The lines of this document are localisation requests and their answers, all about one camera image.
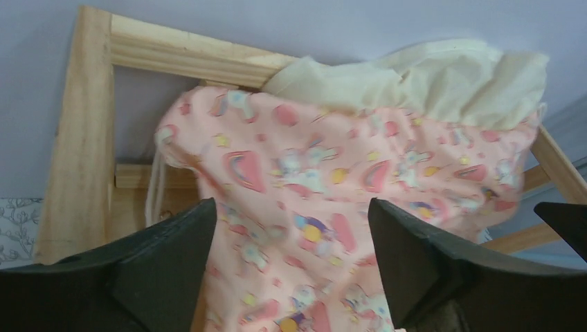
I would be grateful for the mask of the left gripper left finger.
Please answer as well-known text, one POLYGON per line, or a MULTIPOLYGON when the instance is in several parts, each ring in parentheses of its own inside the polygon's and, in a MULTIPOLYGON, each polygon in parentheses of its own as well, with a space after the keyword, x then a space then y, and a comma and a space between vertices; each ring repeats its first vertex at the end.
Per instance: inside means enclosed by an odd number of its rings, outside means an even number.
POLYGON ((1 271, 2 331, 189 331, 216 203, 54 264, 1 271))

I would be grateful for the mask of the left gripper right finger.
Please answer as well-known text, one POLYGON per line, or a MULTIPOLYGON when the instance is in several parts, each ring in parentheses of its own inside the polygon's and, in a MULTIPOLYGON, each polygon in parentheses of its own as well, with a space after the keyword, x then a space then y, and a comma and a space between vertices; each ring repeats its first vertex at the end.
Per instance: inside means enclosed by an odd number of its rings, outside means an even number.
POLYGON ((485 248, 372 199, 392 323, 407 331, 585 331, 586 272, 485 248))

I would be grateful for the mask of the wooden pet bed frame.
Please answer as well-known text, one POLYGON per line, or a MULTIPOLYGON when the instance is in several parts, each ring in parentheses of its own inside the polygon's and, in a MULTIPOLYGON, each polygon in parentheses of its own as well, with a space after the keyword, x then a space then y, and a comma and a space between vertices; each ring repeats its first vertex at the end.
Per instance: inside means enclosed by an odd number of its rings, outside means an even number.
MULTIPOLYGON (((114 187, 114 66, 154 69, 258 93, 299 59, 81 6, 53 146, 36 258, 53 262, 107 240, 114 187)), ((574 203, 586 182, 540 124, 530 152, 574 203)))

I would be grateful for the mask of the pink patterned bed cushion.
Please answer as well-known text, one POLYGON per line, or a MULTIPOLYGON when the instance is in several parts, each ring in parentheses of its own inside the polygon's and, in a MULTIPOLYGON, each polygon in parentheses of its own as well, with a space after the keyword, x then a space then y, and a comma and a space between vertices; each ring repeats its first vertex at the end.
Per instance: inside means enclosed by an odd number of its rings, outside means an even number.
POLYGON ((217 204, 206 331, 392 331, 372 198, 470 241, 513 215, 548 56, 483 41, 371 62, 299 59, 258 93, 197 87, 163 116, 164 166, 217 204))

